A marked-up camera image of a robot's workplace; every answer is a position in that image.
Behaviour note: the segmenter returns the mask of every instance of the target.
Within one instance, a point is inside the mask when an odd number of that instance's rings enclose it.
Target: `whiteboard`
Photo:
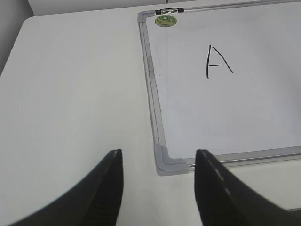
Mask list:
[[[169,156],[301,146],[301,4],[173,16],[146,19]]]

